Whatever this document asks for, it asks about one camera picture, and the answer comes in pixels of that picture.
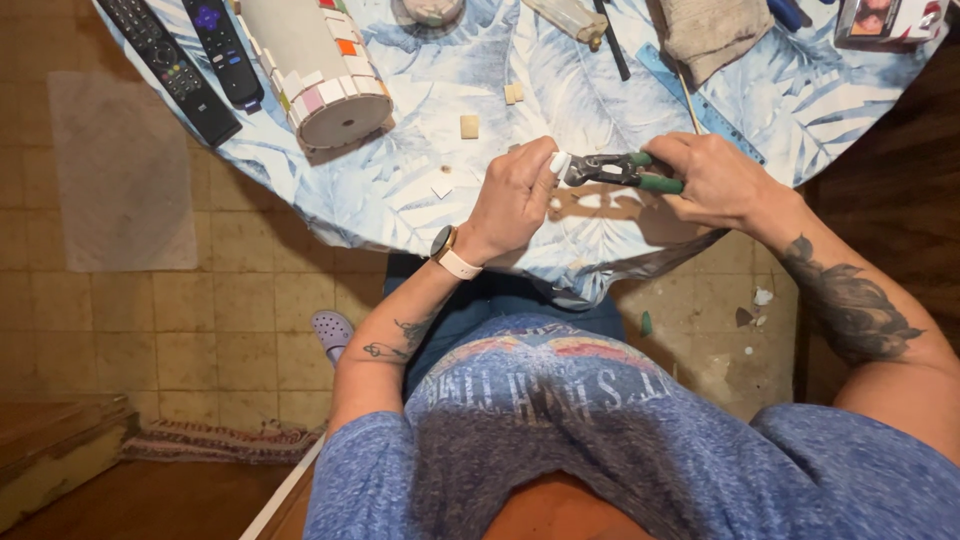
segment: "tablecloth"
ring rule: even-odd
[[[180,0],[148,3],[220,91]],[[685,106],[634,58],[644,43],[658,43],[643,0],[607,6],[633,74],[627,82],[606,43],[590,53],[519,0],[468,0],[460,21],[446,29],[408,24],[398,15],[398,0],[345,3],[394,98],[392,125],[308,156],[268,89],[263,110],[238,111],[243,131],[217,149],[290,204],[327,244],[426,255],[440,228],[467,219],[490,160],[541,135],[584,155],[631,151],[655,135],[692,131]],[[838,49],[833,29],[839,3],[799,4],[808,27],[791,34],[775,26],[699,89],[766,158],[767,172],[788,185],[810,179],[863,135],[940,42],[900,54]],[[259,66],[257,74],[269,88]],[[503,86],[517,82],[525,99],[507,106]],[[460,138],[462,114],[480,116],[479,139]],[[434,185],[452,191],[441,199]],[[720,235],[679,223],[649,194],[590,183],[558,193],[528,249],[495,266],[552,285],[561,305],[587,307],[612,282],[660,275]]]

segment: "white watch strap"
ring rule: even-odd
[[[471,266],[465,263],[462,258],[453,253],[453,250],[446,250],[444,256],[437,262],[461,280],[472,280],[483,270],[483,268],[479,266]]]

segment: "black remote control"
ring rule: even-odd
[[[243,126],[145,0],[97,0],[207,144],[216,148]]]
[[[237,107],[257,109],[263,101],[263,86],[256,79],[223,0],[183,0],[183,6],[227,99]]]

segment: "hand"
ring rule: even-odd
[[[557,181],[550,161],[558,151],[552,137],[542,136],[491,161],[473,212],[460,226],[454,253],[481,266],[527,245],[550,204]]]
[[[683,221],[752,233],[775,208],[799,199],[720,135],[675,132],[654,137],[643,150],[684,181],[683,193],[663,195]]]

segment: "jeans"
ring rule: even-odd
[[[387,278],[383,296],[393,293],[427,261],[414,255],[391,254],[387,259]],[[536,313],[566,321],[580,330],[626,341],[623,320],[608,296],[597,307],[574,311],[554,306],[519,276],[483,272],[472,282],[461,283],[437,315],[420,347],[407,362],[403,377],[403,402],[406,403],[423,377],[440,358],[460,340],[484,323],[502,315]]]

